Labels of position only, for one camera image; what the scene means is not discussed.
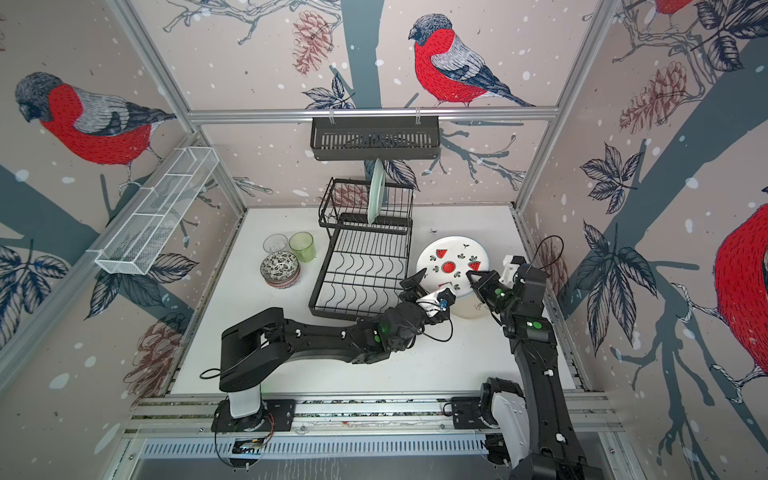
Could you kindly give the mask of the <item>cream plate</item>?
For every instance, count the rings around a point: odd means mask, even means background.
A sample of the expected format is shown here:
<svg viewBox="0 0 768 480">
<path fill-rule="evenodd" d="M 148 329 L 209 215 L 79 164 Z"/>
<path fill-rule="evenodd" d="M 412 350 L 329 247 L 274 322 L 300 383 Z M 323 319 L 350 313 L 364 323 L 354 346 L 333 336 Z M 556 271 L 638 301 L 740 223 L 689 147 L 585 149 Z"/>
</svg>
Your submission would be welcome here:
<svg viewBox="0 0 768 480">
<path fill-rule="evenodd" d="M 477 320 L 489 314 L 487 306 L 472 293 L 459 297 L 450 307 L 450 316 L 466 320 Z"/>
</svg>

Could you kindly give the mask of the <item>white plate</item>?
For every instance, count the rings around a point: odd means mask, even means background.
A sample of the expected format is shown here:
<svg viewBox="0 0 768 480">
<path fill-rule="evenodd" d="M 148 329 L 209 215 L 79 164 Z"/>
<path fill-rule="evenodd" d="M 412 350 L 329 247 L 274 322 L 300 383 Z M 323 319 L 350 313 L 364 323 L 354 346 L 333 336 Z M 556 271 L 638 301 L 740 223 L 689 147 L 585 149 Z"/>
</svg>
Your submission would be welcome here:
<svg viewBox="0 0 768 480">
<path fill-rule="evenodd" d="M 472 293 L 468 271 L 485 271 L 490 267 L 485 248 L 464 236 L 448 236 L 435 240 L 419 255 L 416 272 L 426 270 L 421 286 L 428 292 L 449 287 L 461 298 Z"/>
</svg>

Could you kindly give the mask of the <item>green plate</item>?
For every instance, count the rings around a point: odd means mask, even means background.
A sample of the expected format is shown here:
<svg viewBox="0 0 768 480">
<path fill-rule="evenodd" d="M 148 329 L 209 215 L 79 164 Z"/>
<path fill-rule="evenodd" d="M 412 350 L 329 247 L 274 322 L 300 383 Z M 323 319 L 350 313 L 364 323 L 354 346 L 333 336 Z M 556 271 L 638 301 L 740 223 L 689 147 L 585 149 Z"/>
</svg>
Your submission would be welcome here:
<svg viewBox="0 0 768 480">
<path fill-rule="evenodd" d="M 381 159 L 374 163 L 368 195 L 367 223 L 373 225 L 378 218 L 385 193 L 386 172 Z"/>
</svg>

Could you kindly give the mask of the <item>green glass tumbler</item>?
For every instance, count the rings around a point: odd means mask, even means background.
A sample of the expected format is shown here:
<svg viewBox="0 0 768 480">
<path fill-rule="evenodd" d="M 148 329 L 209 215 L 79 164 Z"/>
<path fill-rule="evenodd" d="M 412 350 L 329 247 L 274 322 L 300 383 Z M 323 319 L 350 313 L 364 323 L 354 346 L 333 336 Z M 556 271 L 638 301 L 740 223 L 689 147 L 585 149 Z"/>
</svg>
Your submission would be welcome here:
<svg viewBox="0 0 768 480">
<path fill-rule="evenodd" d="M 289 248 L 302 263 L 308 263 L 316 257 L 314 237 L 309 232 L 297 232 L 289 239 Z"/>
</svg>

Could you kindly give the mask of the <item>pink floral bowl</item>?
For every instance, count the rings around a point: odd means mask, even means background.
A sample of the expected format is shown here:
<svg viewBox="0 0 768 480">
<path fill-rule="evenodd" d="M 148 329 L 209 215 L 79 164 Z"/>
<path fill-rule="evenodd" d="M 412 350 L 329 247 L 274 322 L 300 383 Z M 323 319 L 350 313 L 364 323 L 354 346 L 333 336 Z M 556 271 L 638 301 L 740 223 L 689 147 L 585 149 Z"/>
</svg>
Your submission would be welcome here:
<svg viewBox="0 0 768 480">
<path fill-rule="evenodd" d="M 291 278 L 300 270 L 300 262 L 291 251 L 268 254 L 260 264 L 265 280 L 281 281 Z"/>
</svg>

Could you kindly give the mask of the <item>clear glass tumbler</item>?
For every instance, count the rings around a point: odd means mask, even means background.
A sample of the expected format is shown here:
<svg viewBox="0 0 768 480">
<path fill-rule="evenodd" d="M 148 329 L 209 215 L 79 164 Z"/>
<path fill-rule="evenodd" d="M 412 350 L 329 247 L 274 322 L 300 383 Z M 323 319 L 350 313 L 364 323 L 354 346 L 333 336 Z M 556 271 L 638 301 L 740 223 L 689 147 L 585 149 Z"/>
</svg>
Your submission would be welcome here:
<svg viewBox="0 0 768 480">
<path fill-rule="evenodd" d="M 284 234 L 277 233 L 268 236 L 264 240 L 262 247 L 266 253 L 272 254 L 287 251 L 289 249 L 288 243 L 289 240 Z"/>
</svg>

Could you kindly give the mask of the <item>blue zigzag patterned bowl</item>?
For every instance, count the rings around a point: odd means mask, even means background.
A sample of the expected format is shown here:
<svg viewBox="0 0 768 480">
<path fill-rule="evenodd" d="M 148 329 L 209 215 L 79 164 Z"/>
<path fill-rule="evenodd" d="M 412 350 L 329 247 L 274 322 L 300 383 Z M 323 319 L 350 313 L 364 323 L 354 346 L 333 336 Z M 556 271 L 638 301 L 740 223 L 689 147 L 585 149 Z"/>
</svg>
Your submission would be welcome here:
<svg viewBox="0 0 768 480">
<path fill-rule="evenodd" d="M 272 288 L 275 288 L 275 289 L 286 289 L 286 288 L 290 288 L 294 284 L 295 284 L 295 282 L 294 283 L 282 283 L 282 284 L 268 283 L 267 285 L 272 287 Z"/>
</svg>

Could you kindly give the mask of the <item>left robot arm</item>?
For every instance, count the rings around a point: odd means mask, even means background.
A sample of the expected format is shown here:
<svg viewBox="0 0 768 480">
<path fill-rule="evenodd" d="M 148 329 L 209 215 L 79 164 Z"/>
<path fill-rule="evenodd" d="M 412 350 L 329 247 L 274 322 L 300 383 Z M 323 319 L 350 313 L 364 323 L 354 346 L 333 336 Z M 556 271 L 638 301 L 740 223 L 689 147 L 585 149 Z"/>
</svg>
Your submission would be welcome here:
<svg viewBox="0 0 768 480">
<path fill-rule="evenodd" d="M 265 406 L 261 383 L 282 364 L 294 360 L 338 360 L 373 364 L 415 343 L 429 319 L 419 301 L 425 268 L 401 282 L 400 302 L 383 313 L 346 327 L 311 325 L 270 307 L 226 329 L 221 335 L 219 390 L 233 419 L 260 418 Z"/>
</svg>

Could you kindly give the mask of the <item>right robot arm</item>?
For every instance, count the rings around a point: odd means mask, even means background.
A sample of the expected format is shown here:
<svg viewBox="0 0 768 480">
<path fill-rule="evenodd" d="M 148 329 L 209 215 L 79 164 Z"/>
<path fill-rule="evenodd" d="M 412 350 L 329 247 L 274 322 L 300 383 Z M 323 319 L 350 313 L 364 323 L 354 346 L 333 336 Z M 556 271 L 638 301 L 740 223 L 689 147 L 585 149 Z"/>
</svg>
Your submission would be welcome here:
<svg viewBox="0 0 768 480">
<path fill-rule="evenodd" d="M 602 479 L 574 431 L 558 372 L 557 340 L 543 316 L 547 274 L 519 266 L 511 287 L 496 271 L 467 272 L 470 286 L 508 339 L 522 383 L 490 378 L 483 385 L 491 421 L 500 427 L 512 479 Z"/>
</svg>

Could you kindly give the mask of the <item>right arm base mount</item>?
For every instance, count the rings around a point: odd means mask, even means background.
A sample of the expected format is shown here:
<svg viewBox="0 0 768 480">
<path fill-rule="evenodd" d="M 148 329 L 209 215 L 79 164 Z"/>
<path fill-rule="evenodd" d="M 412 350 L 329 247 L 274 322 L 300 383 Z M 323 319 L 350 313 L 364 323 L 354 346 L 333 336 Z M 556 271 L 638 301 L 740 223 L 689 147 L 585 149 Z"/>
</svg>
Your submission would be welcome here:
<svg viewBox="0 0 768 480">
<path fill-rule="evenodd" d="M 492 413 L 492 401 L 496 394 L 510 393 L 525 399 L 522 387 L 511 380 L 489 377 L 480 387 L 479 397 L 452 397 L 447 402 L 448 410 L 456 430 L 496 429 L 498 423 Z"/>
</svg>

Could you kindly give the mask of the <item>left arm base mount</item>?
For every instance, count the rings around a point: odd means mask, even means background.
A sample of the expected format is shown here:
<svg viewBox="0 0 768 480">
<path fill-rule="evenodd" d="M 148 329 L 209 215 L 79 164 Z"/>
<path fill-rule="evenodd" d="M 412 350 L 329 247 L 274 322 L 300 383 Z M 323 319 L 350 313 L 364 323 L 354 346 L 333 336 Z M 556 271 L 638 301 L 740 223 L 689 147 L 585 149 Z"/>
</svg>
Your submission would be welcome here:
<svg viewBox="0 0 768 480">
<path fill-rule="evenodd" d="M 294 419 L 296 401 L 292 399 L 262 400 L 255 413 L 236 417 L 229 398 L 214 411 L 211 430 L 214 433 L 288 432 Z"/>
</svg>

